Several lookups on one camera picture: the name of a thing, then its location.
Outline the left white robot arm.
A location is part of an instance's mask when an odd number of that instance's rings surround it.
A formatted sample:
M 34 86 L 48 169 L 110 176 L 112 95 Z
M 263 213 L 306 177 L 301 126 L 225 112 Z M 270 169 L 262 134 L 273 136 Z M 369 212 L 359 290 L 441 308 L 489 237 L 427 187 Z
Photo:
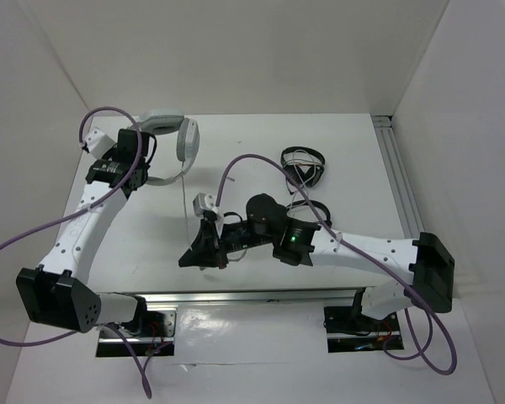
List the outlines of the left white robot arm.
M 101 130 L 88 134 L 94 161 L 77 206 L 55 246 L 36 268 L 22 268 L 16 278 L 32 322 L 75 332 L 119 323 L 131 336 L 149 326 L 146 302 L 122 293 L 96 293 L 88 288 L 93 260 L 112 221 L 130 195 L 147 181 L 150 135 L 122 129 L 112 141 Z

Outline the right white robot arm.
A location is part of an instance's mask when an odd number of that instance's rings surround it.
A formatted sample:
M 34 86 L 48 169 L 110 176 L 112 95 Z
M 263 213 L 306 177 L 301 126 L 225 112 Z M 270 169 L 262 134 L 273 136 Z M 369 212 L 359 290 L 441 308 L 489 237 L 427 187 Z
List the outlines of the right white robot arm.
M 432 233 L 381 239 L 338 232 L 289 217 L 286 207 L 267 194 L 254 195 L 246 204 L 245 219 L 230 224 L 210 194 L 198 194 L 193 207 L 199 231 L 178 260 L 181 268 L 225 268 L 230 254 L 271 245 L 274 258 L 290 266 L 344 267 L 390 276 L 353 298 L 350 319 L 360 330 L 411 306 L 430 315 L 452 310 L 455 261 Z

